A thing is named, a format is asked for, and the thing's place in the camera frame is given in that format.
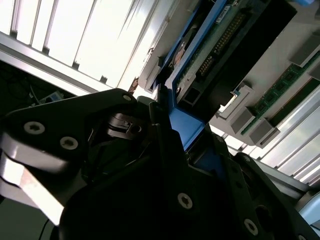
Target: metal bolt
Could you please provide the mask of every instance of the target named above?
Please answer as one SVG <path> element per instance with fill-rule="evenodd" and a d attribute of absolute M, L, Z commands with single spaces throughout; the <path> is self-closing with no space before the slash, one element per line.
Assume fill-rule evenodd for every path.
<path fill-rule="evenodd" d="M 193 206 L 191 198 L 185 193 L 178 194 L 178 202 L 185 209 L 191 209 Z"/>
<path fill-rule="evenodd" d="M 255 225 L 255 223 L 253 221 L 251 221 L 250 219 L 246 218 L 244 220 L 244 226 L 246 227 L 246 229 L 253 235 L 253 236 L 257 236 L 259 231 L 257 226 Z"/>
<path fill-rule="evenodd" d="M 46 128 L 40 122 L 29 121 L 23 126 L 28 134 L 39 135 L 45 132 Z"/>
<path fill-rule="evenodd" d="M 219 140 L 220 143 L 223 143 L 224 142 L 224 139 L 220 136 L 216 136 L 216 138 Z"/>
<path fill-rule="evenodd" d="M 248 163 L 250 163 L 250 158 L 248 157 L 248 156 L 243 156 L 243 158 L 248 162 Z"/>
<path fill-rule="evenodd" d="M 123 98 L 127 101 L 131 101 L 131 97 L 129 97 L 128 95 L 123 95 Z"/>
<path fill-rule="evenodd" d="M 74 150 L 78 147 L 78 141 L 70 136 L 64 136 L 60 139 L 60 145 L 64 149 Z"/>

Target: cable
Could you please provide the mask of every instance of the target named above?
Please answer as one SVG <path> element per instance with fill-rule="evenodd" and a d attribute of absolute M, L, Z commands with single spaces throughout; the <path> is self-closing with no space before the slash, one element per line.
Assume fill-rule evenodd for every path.
<path fill-rule="evenodd" d="M 45 223 L 44 223 L 44 225 L 43 225 L 43 227 L 42 227 L 42 230 L 41 230 L 41 233 L 40 233 L 40 236 L 39 236 L 38 240 L 41 240 L 42 234 L 44 234 L 44 231 L 45 231 L 45 228 L 46 228 L 46 225 L 48 224 L 48 222 L 49 222 L 49 219 L 48 219 L 47 221 L 45 221 Z"/>
<path fill-rule="evenodd" d="M 34 89 L 32 88 L 31 85 L 30 85 L 30 91 L 31 91 L 32 95 L 34 96 L 36 102 L 40 105 L 41 102 L 40 102 L 39 99 L 37 98 L 37 96 L 36 96 L 36 94 L 35 94 L 35 92 L 34 92 Z"/>

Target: circuit board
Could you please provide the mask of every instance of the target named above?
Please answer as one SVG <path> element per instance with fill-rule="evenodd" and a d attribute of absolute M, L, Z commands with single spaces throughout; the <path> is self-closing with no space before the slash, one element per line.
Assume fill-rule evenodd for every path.
<path fill-rule="evenodd" d="M 237 24 L 241 23 L 239 17 L 242 16 L 239 10 L 246 6 L 248 0 L 242 0 L 237 5 L 232 5 L 228 1 L 220 16 L 210 29 L 207 37 L 193 55 L 190 63 L 185 68 L 179 80 L 176 82 L 177 89 L 181 89 L 181 96 L 184 94 L 183 89 L 188 88 L 190 79 L 199 71 L 207 71 L 214 59 L 211 53 L 215 50 L 221 50 L 228 43 L 233 33 L 237 30 Z"/>
<path fill-rule="evenodd" d="M 286 69 L 275 84 L 273 84 L 262 98 L 250 108 L 251 112 L 255 115 L 255 118 L 241 132 L 241 135 L 244 135 L 263 116 L 263 114 L 272 107 L 272 105 L 301 77 L 319 56 L 320 51 L 318 51 L 304 67 L 292 63 Z"/>

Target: white panel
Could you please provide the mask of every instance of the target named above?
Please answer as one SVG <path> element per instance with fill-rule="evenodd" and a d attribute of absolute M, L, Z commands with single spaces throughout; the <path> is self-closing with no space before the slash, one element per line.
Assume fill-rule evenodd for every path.
<path fill-rule="evenodd" d="M 314 168 L 320 165 L 320 154 L 313 160 L 311 164 L 304 167 L 297 175 L 294 176 L 295 179 L 301 180 L 303 177 L 308 175 Z"/>
<path fill-rule="evenodd" d="M 127 18 L 125 27 L 108 56 L 103 61 L 102 75 L 107 78 L 107 84 L 116 88 L 132 56 L 137 40 L 153 9 L 155 0 L 141 0 L 134 9 L 134 13 Z"/>
<path fill-rule="evenodd" d="M 132 0 L 99 0 L 92 12 L 75 61 L 79 71 L 100 80 L 106 59 L 115 58 L 114 47 L 125 23 Z"/>
<path fill-rule="evenodd" d="M 0 32 L 10 33 L 15 0 L 0 0 Z"/>
<path fill-rule="evenodd" d="M 320 131 L 319 119 L 320 108 L 294 129 L 261 161 L 273 168 L 287 161 L 300 150 L 301 146 L 309 142 L 311 136 Z"/>
<path fill-rule="evenodd" d="M 32 47 L 42 51 L 55 0 L 42 0 L 35 25 Z"/>
<path fill-rule="evenodd" d="M 152 99 L 152 94 L 145 91 L 142 87 L 139 85 L 136 87 L 133 96 L 137 99 L 139 96 L 145 96 Z"/>
<path fill-rule="evenodd" d="M 244 143 L 236 138 L 234 138 L 233 136 L 227 136 L 225 139 L 225 143 L 232 147 L 235 150 L 238 150 Z"/>
<path fill-rule="evenodd" d="M 143 67 L 147 63 L 152 53 L 150 49 L 156 46 L 159 37 L 162 35 L 164 29 L 168 24 L 166 19 L 168 17 L 168 12 L 172 8 L 174 2 L 174 0 L 161 0 L 158 2 L 148 23 L 147 29 L 141 39 L 141 42 L 139 43 L 138 48 L 135 50 L 135 53 L 132 56 L 129 65 L 125 70 L 120 83 L 118 84 L 119 88 L 126 91 L 129 90 L 133 80 L 136 77 L 139 77 L 139 75 L 141 74 Z"/>
<path fill-rule="evenodd" d="M 225 133 L 223 131 L 221 131 L 220 129 L 210 125 L 210 129 L 213 133 L 219 135 L 220 137 L 222 137 Z"/>
<path fill-rule="evenodd" d="M 255 150 L 255 148 L 257 148 L 255 145 L 248 145 L 242 150 L 242 152 L 249 155 L 253 150 Z"/>
<path fill-rule="evenodd" d="M 49 56 L 72 66 L 93 0 L 59 0 L 48 40 Z"/>
<path fill-rule="evenodd" d="M 308 164 L 320 153 L 320 135 L 310 140 L 306 146 L 302 147 L 294 156 L 287 160 L 279 171 L 289 176 L 293 175 L 297 170 Z"/>
<path fill-rule="evenodd" d="M 30 44 L 35 25 L 39 0 L 20 0 L 17 16 L 16 39 L 24 44 Z"/>

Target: green circuit board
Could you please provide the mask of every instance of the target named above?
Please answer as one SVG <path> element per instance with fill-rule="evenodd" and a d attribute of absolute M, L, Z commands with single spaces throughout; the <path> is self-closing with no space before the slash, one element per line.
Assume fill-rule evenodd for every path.
<path fill-rule="evenodd" d="M 250 108 L 255 118 L 241 132 L 244 135 L 271 106 L 301 77 L 301 75 L 320 56 L 318 51 L 304 67 L 291 64 L 271 88 L 260 98 L 260 100 Z"/>

